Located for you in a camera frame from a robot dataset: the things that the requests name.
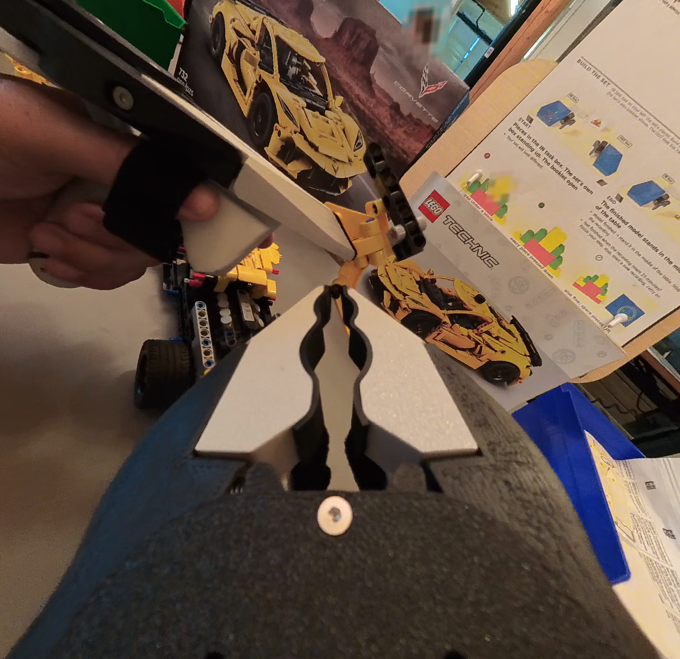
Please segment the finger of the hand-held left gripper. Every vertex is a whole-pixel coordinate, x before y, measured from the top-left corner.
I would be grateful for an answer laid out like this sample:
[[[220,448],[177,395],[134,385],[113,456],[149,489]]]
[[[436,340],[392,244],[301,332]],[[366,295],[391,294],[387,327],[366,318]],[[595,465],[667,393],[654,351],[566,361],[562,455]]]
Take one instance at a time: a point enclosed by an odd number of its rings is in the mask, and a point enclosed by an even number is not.
[[[344,261],[356,250],[339,218],[282,172],[249,157],[232,184],[236,197]]]

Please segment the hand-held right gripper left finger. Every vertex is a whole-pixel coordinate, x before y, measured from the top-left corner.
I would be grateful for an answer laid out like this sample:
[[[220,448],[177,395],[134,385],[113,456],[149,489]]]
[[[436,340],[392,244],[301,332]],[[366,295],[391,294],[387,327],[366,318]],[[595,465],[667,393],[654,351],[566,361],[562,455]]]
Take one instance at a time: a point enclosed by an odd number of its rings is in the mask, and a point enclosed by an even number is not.
[[[316,368],[331,287],[318,287],[250,340],[194,450],[266,463],[294,490],[326,490],[329,436]]]

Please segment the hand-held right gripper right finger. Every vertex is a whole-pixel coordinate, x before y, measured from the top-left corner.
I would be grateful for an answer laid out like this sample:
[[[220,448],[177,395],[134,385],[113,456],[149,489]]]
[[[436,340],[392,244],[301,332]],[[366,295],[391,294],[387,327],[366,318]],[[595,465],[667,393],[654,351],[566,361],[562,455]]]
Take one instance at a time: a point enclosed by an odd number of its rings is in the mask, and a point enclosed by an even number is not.
[[[361,491],[382,491],[403,464],[480,453],[426,344],[358,291],[344,289],[348,354],[358,368],[345,454]]]

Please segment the yellow curved fender assembly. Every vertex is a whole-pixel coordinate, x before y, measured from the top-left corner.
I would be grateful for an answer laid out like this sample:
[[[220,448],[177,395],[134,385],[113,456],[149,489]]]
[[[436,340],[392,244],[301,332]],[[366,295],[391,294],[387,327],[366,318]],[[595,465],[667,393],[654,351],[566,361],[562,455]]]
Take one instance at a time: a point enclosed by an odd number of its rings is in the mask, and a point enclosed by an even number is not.
[[[355,250],[352,260],[339,264],[334,285],[357,289],[362,275],[370,266],[400,262],[424,250],[424,231],[428,220],[414,213],[394,172],[377,143],[368,145],[364,154],[368,173],[378,191],[378,197],[366,202],[364,213],[326,202]]]

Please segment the grey desk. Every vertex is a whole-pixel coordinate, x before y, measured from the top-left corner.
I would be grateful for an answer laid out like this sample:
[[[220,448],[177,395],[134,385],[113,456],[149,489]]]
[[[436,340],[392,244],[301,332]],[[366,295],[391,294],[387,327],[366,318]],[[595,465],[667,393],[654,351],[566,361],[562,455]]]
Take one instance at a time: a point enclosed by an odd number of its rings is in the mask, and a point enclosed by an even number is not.
[[[1,265],[1,657],[71,564],[97,504],[157,416],[132,403],[144,340],[175,330],[160,269],[64,290]]]

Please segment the person's left hand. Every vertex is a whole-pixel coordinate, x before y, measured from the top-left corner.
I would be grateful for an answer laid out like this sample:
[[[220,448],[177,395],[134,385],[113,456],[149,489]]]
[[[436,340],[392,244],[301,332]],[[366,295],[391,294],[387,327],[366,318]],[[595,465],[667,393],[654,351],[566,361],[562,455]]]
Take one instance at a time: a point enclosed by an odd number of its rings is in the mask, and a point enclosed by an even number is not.
[[[102,291],[157,266],[105,229],[97,202],[73,202],[47,221],[65,185],[83,179],[109,187],[138,143],[96,124],[72,94],[2,75],[1,264],[26,264],[38,251],[51,277]]]

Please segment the dark green plastic tray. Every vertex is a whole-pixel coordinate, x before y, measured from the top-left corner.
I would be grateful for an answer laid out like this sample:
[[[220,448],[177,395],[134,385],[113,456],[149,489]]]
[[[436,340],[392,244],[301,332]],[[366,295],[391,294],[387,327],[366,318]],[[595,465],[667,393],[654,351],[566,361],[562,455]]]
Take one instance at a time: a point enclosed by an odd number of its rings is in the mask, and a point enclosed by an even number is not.
[[[185,20],[167,0],[75,0],[84,10],[168,70]]]

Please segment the partly built toy car model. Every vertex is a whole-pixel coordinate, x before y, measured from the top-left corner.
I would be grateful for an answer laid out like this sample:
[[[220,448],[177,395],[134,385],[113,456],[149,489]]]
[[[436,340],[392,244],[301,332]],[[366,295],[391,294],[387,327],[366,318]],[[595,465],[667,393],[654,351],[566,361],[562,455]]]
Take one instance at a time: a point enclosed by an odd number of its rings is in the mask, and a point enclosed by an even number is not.
[[[226,273],[205,273],[179,247],[163,264],[163,290],[175,301],[178,336],[149,339],[140,349],[134,404],[164,412],[194,383],[275,320],[276,243],[255,248]]]

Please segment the blue storage bin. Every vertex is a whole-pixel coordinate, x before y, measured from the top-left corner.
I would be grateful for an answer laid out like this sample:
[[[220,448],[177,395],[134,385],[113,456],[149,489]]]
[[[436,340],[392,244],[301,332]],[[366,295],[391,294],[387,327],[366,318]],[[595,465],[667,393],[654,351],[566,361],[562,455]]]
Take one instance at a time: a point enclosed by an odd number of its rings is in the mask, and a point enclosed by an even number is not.
[[[644,454],[572,383],[545,392],[513,413],[560,479],[612,585],[631,577],[586,434],[616,460]]]

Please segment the instruction booklet with yellow car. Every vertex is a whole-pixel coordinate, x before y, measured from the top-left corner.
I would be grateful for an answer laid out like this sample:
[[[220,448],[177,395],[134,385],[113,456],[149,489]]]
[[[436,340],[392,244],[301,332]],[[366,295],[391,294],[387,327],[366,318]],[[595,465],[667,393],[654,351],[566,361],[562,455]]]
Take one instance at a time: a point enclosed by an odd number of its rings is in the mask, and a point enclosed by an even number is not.
[[[622,350],[477,204],[434,173],[412,203],[424,250],[369,268],[360,292],[513,410]]]

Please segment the dark toy car box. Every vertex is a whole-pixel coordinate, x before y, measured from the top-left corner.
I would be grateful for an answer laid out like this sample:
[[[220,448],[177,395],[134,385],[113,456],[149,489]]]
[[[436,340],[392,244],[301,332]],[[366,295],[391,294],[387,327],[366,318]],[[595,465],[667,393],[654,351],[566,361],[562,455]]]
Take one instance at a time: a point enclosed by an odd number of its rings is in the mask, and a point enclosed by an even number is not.
[[[363,211],[468,88],[378,0],[186,0],[186,96],[322,202]]]

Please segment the stack of white paper sheets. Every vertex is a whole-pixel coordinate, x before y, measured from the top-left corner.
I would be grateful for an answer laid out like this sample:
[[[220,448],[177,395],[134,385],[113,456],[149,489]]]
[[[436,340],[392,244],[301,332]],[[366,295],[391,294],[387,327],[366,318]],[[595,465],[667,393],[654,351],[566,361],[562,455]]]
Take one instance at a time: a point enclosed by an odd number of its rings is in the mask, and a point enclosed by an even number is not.
[[[661,658],[679,657],[679,456],[615,460],[585,433],[630,570],[614,590]]]

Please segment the instruction poster board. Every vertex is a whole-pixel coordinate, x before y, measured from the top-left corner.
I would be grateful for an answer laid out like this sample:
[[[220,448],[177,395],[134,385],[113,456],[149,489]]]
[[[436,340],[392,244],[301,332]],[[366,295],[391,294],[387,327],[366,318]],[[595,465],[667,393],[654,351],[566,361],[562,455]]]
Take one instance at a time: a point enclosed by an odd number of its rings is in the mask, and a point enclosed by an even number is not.
[[[624,0],[498,120],[479,99],[402,179],[411,201],[437,173],[475,202],[618,360],[679,310],[678,55],[679,0]]]

